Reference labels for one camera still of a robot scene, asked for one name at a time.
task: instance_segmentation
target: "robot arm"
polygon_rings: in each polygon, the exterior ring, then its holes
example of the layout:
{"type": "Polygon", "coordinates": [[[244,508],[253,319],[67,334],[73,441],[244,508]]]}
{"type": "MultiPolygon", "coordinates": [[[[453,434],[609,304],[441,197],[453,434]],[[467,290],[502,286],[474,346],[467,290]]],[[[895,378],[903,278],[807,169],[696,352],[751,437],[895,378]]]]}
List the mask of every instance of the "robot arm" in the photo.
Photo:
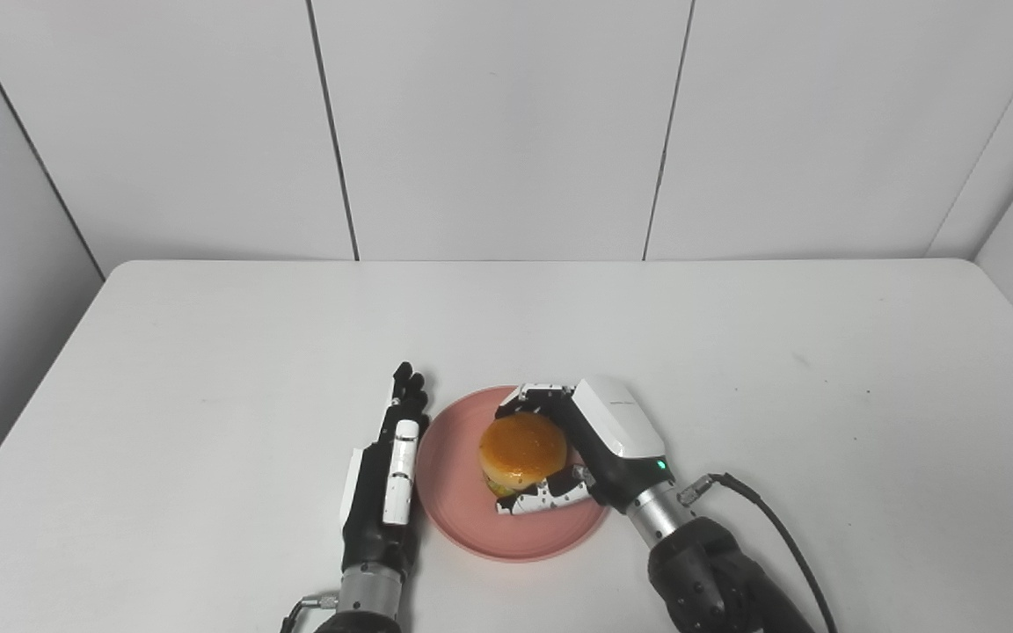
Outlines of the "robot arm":
{"type": "MultiPolygon", "coordinates": [[[[357,476],[350,473],[355,485],[342,526],[342,583],[337,597],[326,597],[335,613],[316,633],[401,633],[397,606],[416,557],[410,507],[417,442],[430,423],[426,403],[424,378],[401,364],[381,432],[363,450],[357,476]]],[[[305,606],[330,606],[314,598],[314,605],[305,606]]],[[[293,630],[295,618],[286,618],[284,628],[293,630]]]]}
{"type": "Polygon", "coordinates": [[[664,441],[623,385],[602,377],[575,388],[526,384],[503,400],[496,416],[522,410],[554,421],[582,458],[592,496],[630,519],[650,548],[650,583],[679,630],[812,633],[734,537],[690,508],[711,478],[684,490],[676,486],[664,441]]]}

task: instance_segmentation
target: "wall seam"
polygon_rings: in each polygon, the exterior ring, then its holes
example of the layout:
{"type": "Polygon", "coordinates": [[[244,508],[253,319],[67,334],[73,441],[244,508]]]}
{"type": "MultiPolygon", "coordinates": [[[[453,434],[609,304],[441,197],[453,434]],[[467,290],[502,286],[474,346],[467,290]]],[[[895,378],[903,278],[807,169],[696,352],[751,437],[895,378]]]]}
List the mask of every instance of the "wall seam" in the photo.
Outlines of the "wall seam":
{"type": "Polygon", "coordinates": [[[667,149],[671,145],[671,126],[675,124],[675,108],[679,103],[679,85],[683,83],[683,66],[687,64],[687,45],[690,44],[690,25],[695,20],[695,2],[690,0],[690,11],[687,12],[687,31],[683,33],[683,51],[679,53],[679,70],[675,75],[675,92],[671,95],[671,112],[667,115],[667,133],[664,134],[664,153],[658,159],[658,175],[655,176],[655,193],[650,200],[650,216],[647,216],[647,236],[643,238],[643,256],[640,261],[647,261],[647,248],[650,246],[650,232],[655,225],[655,207],[658,205],[658,190],[664,186],[664,169],[667,168],[667,149]]]}
{"type": "MultiPolygon", "coordinates": [[[[992,140],[996,139],[996,134],[998,133],[998,129],[1000,129],[1000,125],[1002,125],[1003,120],[1006,117],[1006,112],[1010,110],[1010,105],[1012,104],[1013,104],[1013,91],[1010,92],[1010,97],[1008,100],[1006,100],[1006,104],[1003,105],[1003,110],[1000,111],[1000,115],[998,115],[996,124],[992,126],[992,131],[988,135],[988,140],[984,141],[984,147],[981,148],[980,153],[978,153],[977,160],[975,160],[971,164],[971,167],[968,168],[967,176],[963,177],[963,183],[960,184],[960,188],[959,190],[956,191],[956,195],[952,197],[952,204],[948,205],[948,211],[944,212],[944,217],[942,217],[942,219],[940,220],[940,224],[936,226],[936,231],[934,231],[932,237],[930,237],[929,244],[925,245],[924,253],[922,253],[921,256],[929,256],[929,252],[932,250],[933,243],[936,241],[937,237],[940,237],[941,229],[944,229],[944,225],[946,224],[946,222],[948,222],[949,216],[952,216],[952,210],[956,208],[956,202],[959,202],[960,195],[963,193],[964,189],[968,188],[968,182],[971,181],[972,173],[977,172],[977,167],[980,167],[980,162],[984,159],[985,153],[988,152],[988,148],[992,144],[992,140]]],[[[1002,209],[1000,211],[1000,219],[1002,219],[1002,215],[1005,211],[1006,209],[1002,209]]],[[[981,243],[988,241],[988,236],[990,236],[990,231],[988,232],[988,234],[986,234],[986,236],[983,237],[981,243]]],[[[973,260],[978,251],[980,251],[980,249],[976,249],[975,251],[972,251],[971,256],[969,256],[968,259],[973,260]]]]}
{"type": "Polygon", "coordinates": [[[29,132],[25,129],[21,116],[17,114],[15,104],[10,100],[10,96],[7,95],[7,90],[3,86],[3,81],[0,80],[0,96],[3,97],[5,104],[7,104],[7,109],[10,110],[10,115],[13,116],[17,129],[21,132],[21,136],[25,140],[25,145],[29,148],[30,154],[33,156],[33,160],[36,160],[36,165],[42,169],[42,175],[45,176],[45,181],[50,185],[50,189],[53,190],[53,195],[57,199],[57,204],[61,205],[61,211],[65,214],[65,219],[69,221],[69,226],[73,229],[73,233],[77,234],[77,240],[80,241],[81,247],[84,248],[84,252],[87,253],[89,261],[92,262],[92,268],[96,269],[96,274],[100,276],[100,281],[103,282],[107,278],[103,274],[103,269],[100,269],[100,263],[96,262],[96,256],[92,253],[92,248],[89,247],[88,242],[84,240],[84,233],[81,232],[79,225],[77,225],[77,220],[73,217],[73,214],[69,212],[69,205],[65,204],[65,197],[61,195],[61,189],[57,187],[57,183],[53,181],[53,175],[50,173],[50,169],[46,167],[45,160],[42,159],[42,155],[36,151],[36,146],[33,145],[33,140],[29,136],[29,132]]]}
{"type": "Polygon", "coordinates": [[[361,261],[358,255],[358,235],[355,233],[355,218],[349,213],[349,193],[346,192],[346,175],[342,168],[342,150],[338,147],[338,133],[334,129],[334,109],[330,107],[330,90],[326,87],[326,68],[323,65],[323,52],[318,45],[318,27],[315,23],[315,7],[312,0],[304,0],[307,4],[307,23],[310,24],[310,43],[315,49],[315,65],[318,68],[318,84],[323,89],[323,105],[326,108],[326,124],[330,129],[330,147],[334,150],[334,165],[338,172],[338,188],[342,191],[342,207],[346,213],[346,231],[349,232],[349,249],[354,252],[355,261],[361,261]]]}

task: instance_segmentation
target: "tabletop surface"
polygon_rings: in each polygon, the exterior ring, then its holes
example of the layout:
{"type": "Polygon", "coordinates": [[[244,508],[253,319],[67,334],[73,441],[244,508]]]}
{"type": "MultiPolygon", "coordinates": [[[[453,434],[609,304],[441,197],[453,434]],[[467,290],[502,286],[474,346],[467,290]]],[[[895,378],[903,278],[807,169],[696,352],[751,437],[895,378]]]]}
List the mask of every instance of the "tabletop surface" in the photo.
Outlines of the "tabletop surface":
{"type": "MultiPolygon", "coordinates": [[[[763,493],[842,629],[1013,630],[1013,309],[957,260],[122,265],[0,450],[0,630],[277,632],[337,585],[402,360],[431,412],[620,378],[680,480],[763,493]]],[[[821,630],[763,515],[698,507],[821,630]]],[[[673,630],[646,556],[616,512],[528,564],[425,528],[406,633],[673,630]]]]}

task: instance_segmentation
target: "cable connector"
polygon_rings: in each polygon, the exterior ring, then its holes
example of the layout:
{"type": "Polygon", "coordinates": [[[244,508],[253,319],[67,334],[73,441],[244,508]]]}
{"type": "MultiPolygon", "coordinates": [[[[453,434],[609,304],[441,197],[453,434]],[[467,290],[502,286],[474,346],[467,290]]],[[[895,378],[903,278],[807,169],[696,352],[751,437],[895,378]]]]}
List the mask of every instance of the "cable connector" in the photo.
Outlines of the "cable connector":
{"type": "Polygon", "coordinates": [[[699,499],[699,497],[706,494],[706,491],[712,488],[712,486],[714,486],[714,476],[704,474],[704,476],[700,476],[695,483],[686,486],[686,488],[683,488],[679,492],[679,502],[689,508],[693,502],[699,499]]]}
{"type": "Polygon", "coordinates": [[[337,591],[323,591],[322,594],[312,594],[309,597],[299,598],[297,606],[292,608],[292,613],[281,622],[281,633],[293,633],[303,610],[333,610],[337,606],[337,591]]]}

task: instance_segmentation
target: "hamburger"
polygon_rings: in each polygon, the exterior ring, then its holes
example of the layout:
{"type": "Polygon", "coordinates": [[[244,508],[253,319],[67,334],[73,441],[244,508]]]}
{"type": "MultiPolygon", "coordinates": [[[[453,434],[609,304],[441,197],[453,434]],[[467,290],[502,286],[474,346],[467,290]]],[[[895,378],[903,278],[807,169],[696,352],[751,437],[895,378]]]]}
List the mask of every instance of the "hamburger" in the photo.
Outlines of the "hamburger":
{"type": "Polygon", "coordinates": [[[527,411],[499,417],[479,440],[483,480],[510,496],[565,468],[565,436],[546,416],[527,411]]]}

